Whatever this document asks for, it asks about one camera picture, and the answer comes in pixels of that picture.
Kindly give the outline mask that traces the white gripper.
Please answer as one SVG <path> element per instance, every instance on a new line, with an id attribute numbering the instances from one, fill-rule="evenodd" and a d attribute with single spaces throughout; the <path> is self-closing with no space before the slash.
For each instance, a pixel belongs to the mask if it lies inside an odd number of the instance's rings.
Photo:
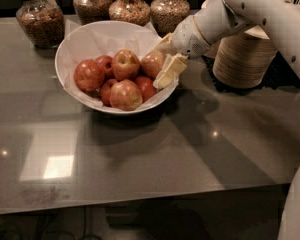
<path id="1" fill-rule="evenodd" d="M 173 46 L 177 52 L 182 55 L 170 55 L 174 53 Z M 154 87 L 157 89 L 166 88 L 177 80 L 186 69 L 188 58 L 199 58 L 204 55 L 210 47 L 211 45 L 205 40 L 200 31 L 195 17 L 190 15 L 185 18 L 178 24 L 173 34 L 168 33 L 154 47 L 154 50 L 168 54 L 163 63 L 162 70 L 158 73 L 153 82 Z"/>

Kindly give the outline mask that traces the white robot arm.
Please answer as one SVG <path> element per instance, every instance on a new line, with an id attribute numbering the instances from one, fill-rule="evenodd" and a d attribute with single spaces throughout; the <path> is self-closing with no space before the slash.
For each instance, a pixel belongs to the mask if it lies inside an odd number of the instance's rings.
<path id="1" fill-rule="evenodd" d="M 157 48 L 198 58 L 212 44 L 260 26 L 300 79 L 300 7 L 288 0 L 212 0 L 187 17 Z M 300 240 L 300 166 L 290 185 L 277 240 Z"/>

